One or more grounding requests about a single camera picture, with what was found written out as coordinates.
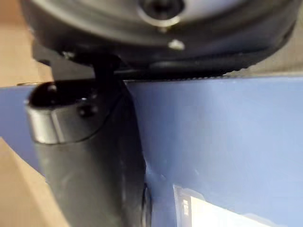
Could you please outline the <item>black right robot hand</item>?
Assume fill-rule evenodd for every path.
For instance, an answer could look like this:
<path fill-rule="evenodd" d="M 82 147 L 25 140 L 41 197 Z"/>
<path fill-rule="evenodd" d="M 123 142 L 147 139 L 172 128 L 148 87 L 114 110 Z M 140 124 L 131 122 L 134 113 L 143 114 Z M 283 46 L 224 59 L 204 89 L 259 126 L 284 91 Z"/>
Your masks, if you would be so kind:
<path fill-rule="evenodd" d="M 127 80 L 248 68 L 281 49 L 300 0 L 22 0 L 53 80 L 26 111 L 39 163 L 73 227 L 149 227 L 152 195 Z"/>

